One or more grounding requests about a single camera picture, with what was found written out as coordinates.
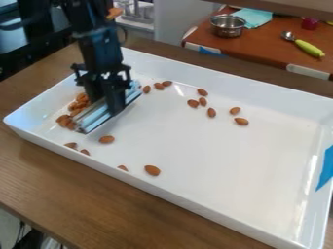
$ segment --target yellow object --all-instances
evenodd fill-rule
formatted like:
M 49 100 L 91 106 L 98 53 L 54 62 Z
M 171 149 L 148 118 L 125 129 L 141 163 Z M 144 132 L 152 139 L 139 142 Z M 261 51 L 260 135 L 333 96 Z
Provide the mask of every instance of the yellow object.
M 322 50 L 315 47 L 314 45 L 311 45 L 310 43 L 307 43 L 307 42 L 302 41 L 300 39 L 295 40 L 295 43 L 303 51 L 305 51 L 306 53 L 308 53 L 308 54 L 310 54 L 314 57 L 323 57 L 323 56 L 325 56 L 325 53 Z
M 121 8 L 111 8 L 109 10 L 109 15 L 106 17 L 108 20 L 114 19 L 120 16 L 123 13 L 123 9 Z

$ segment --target yellow handle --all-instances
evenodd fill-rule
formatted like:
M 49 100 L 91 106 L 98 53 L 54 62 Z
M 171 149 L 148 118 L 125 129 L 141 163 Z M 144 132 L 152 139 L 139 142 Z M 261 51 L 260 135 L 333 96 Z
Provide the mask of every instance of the yellow handle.
M 314 57 L 323 57 L 323 56 L 325 56 L 325 53 L 323 53 L 322 50 L 315 47 L 314 45 L 311 45 L 310 43 L 307 43 L 307 42 L 299 40 L 299 39 L 295 40 L 295 43 L 303 51 L 305 51 L 306 53 L 308 53 L 308 54 L 310 54 Z

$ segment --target cable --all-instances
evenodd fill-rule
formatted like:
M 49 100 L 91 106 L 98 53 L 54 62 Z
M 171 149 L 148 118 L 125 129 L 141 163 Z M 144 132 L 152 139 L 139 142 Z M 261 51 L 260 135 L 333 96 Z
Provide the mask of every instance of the cable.
M 24 230 L 25 230 L 25 222 L 19 221 L 18 236 L 17 236 L 17 240 L 15 241 L 13 248 L 19 243 L 21 238 L 24 236 Z

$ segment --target wooden table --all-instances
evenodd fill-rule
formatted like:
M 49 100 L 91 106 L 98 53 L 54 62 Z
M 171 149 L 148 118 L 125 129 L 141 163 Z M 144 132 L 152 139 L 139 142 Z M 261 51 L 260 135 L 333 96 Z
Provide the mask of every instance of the wooden table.
M 225 8 L 217 14 L 230 14 L 237 11 Z M 211 33 L 210 20 L 207 18 L 198 28 L 183 40 L 183 46 L 195 48 L 206 46 L 222 54 L 272 65 L 289 71 L 300 70 L 309 73 L 309 69 L 318 70 L 322 77 L 333 80 L 333 26 L 321 22 L 317 30 L 302 29 L 302 20 L 294 17 L 274 15 L 272 21 L 256 29 L 243 30 L 239 38 L 224 39 Z M 326 56 L 322 59 L 312 57 L 296 47 L 295 44 L 280 38 L 283 30 L 292 31 L 297 38 L 305 40 L 322 49 Z
M 327 81 L 143 39 L 129 48 L 333 97 Z M 71 45 L 0 83 L 1 117 L 58 83 L 80 62 Z M 71 248 L 270 248 L 75 161 L 22 140 L 0 124 L 0 204 Z M 333 217 L 326 249 L 333 248 Z

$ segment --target orange table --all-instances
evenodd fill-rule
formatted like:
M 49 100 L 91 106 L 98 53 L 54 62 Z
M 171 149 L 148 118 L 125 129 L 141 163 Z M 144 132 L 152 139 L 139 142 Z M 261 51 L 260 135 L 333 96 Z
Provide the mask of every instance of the orange table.
M 229 14 L 235 9 L 225 8 L 214 14 Z M 210 32 L 209 18 L 192 29 L 183 39 L 183 47 L 210 51 L 272 65 L 291 72 L 325 80 L 333 80 L 333 26 L 321 22 L 315 31 L 301 27 L 302 20 L 295 17 L 274 16 L 273 20 L 256 29 L 244 29 L 239 38 L 224 39 Z M 326 56 L 312 57 L 295 44 L 280 38 L 283 30 L 292 31 L 297 38 L 322 49 Z

